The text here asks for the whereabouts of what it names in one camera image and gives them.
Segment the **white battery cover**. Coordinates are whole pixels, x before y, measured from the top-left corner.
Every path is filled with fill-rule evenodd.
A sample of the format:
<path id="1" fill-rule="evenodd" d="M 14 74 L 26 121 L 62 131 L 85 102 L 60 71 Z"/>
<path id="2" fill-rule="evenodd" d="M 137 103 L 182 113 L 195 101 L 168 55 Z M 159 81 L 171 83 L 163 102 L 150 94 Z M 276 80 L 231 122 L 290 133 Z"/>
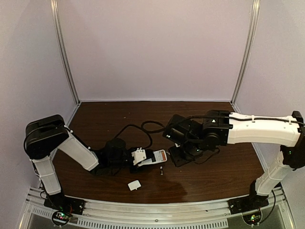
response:
<path id="1" fill-rule="evenodd" d="M 141 187 L 139 180 L 132 181 L 128 183 L 128 188 L 130 191 L 137 190 Z"/>

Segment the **white remote control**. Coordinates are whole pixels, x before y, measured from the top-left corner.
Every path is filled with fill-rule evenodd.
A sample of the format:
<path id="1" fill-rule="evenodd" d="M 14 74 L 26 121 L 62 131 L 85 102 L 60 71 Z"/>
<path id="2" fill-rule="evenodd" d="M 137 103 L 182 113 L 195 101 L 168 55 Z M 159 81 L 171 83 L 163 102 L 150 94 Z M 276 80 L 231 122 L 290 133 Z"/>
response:
<path id="1" fill-rule="evenodd" d="M 146 159 L 138 164 L 139 167 L 146 166 L 146 165 L 155 165 L 159 163 L 163 163 L 165 161 L 162 161 L 162 158 L 160 156 L 160 152 L 164 150 L 157 150 L 152 151 L 150 149 L 146 150 Z"/>

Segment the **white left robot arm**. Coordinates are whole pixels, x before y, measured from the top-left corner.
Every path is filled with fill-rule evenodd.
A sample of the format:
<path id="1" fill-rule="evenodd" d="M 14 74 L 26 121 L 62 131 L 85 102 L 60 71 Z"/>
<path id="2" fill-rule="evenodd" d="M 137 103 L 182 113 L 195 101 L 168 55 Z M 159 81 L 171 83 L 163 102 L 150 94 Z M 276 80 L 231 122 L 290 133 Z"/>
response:
<path id="1" fill-rule="evenodd" d="M 119 137 L 107 141 L 102 149 L 94 150 L 65 125 L 59 114 L 30 122 L 25 133 L 24 151 L 37 170 L 45 192 L 50 196 L 63 193 L 51 159 L 51 153 L 56 149 L 94 175 L 116 175 L 124 167 L 136 169 L 142 161 L 153 155 L 149 146 L 127 149 L 126 142 Z"/>

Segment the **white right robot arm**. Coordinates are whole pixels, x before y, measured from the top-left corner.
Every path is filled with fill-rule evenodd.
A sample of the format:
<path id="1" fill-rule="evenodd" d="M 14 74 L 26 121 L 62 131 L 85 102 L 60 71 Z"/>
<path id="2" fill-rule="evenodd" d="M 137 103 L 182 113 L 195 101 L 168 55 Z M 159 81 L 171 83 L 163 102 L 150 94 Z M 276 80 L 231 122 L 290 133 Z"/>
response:
<path id="1" fill-rule="evenodd" d="M 256 181 L 252 198 L 264 198 L 288 173 L 305 166 L 305 124 L 293 111 L 284 117 L 245 115 L 210 110 L 204 115 L 183 117 L 175 114 L 163 137 L 179 145 L 179 156 L 195 160 L 204 151 L 239 143 L 277 144 L 280 151 L 273 163 Z"/>

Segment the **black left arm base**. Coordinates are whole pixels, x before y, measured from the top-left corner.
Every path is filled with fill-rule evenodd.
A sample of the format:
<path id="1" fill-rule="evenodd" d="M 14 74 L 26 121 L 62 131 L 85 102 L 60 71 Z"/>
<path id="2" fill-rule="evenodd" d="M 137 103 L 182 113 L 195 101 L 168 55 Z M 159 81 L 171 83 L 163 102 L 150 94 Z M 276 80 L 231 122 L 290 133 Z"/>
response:
<path id="1" fill-rule="evenodd" d="M 44 206 L 65 213 L 82 215 L 85 201 L 83 199 L 66 197 L 64 195 L 50 195 L 44 201 Z"/>

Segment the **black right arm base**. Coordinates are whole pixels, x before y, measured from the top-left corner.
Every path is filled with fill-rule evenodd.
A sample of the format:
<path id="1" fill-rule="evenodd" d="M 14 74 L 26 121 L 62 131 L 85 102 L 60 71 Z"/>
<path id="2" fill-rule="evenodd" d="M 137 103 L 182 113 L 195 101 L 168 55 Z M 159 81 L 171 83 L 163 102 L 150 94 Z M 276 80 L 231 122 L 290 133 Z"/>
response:
<path id="1" fill-rule="evenodd" d="M 247 195 L 240 198 L 232 198 L 227 201 L 230 213 L 237 214 L 256 210 L 269 205 L 268 196 Z"/>

